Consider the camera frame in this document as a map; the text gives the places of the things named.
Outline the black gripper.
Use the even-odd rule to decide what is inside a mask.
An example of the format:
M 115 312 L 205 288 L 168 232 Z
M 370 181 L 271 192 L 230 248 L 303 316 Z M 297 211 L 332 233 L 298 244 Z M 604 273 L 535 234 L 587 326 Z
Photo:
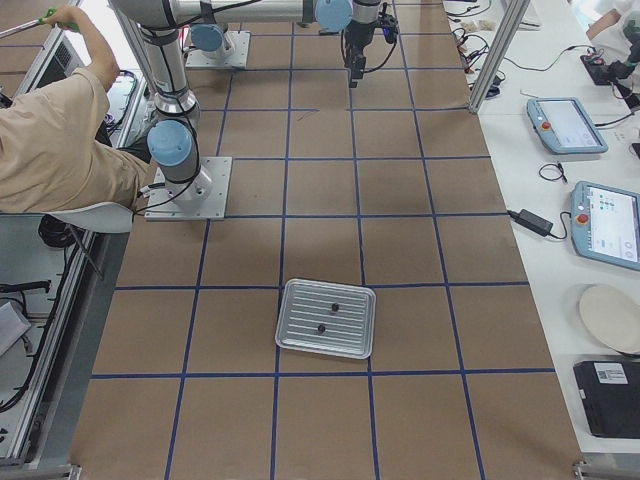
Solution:
M 343 31 L 344 57 L 347 59 L 348 83 L 356 88 L 365 70 L 365 48 L 372 42 L 374 23 L 352 20 Z

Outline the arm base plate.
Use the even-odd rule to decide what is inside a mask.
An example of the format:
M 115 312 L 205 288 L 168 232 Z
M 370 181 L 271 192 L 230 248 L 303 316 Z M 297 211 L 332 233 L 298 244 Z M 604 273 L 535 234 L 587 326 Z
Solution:
M 189 187 L 166 182 L 160 168 L 154 182 L 161 188 L 149 194 L 149 208 L 143 211 L 147 221 L 223 220 L 226 213 L 231 157 L 201 157 L 200 172 Z
M 193 48 L 185 66 L 191 70 L 245 70 L 251 34 L 249 31 L 223 31 L 217 25 L 191 30 Z

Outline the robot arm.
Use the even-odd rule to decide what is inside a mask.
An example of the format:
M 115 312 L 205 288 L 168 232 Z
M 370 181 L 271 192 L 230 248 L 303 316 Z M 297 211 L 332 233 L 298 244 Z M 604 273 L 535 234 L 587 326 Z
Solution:
M 182 8 L 176 21 L 189 26 L 192 45 L 208 60 L 206 68 L 241 69 L 246 67 L 250 33 L 231 31 L 230 24 L 316 23 L 322 34 L 341 36 L 340 52 L 351 88 L 376 70 L 367 65 L 365 56 L 374 34 L 381 32 L 392 46 L 398 35 L 397 20 L 381 1 L 198 1 Z
M 164 177 L 163 200 L 179 212 L 200 214 L 226 206 L 231 159 L 204 157 L 196 126 L 200 107 L 190 89 L 179 35 L 198 23 L 217 27 L 230 22 L 318 20 L 315 1 L 112 1 L 119 20 L 136 26 L 127 38 L 152 84 L 159 124 L 148 144 Z

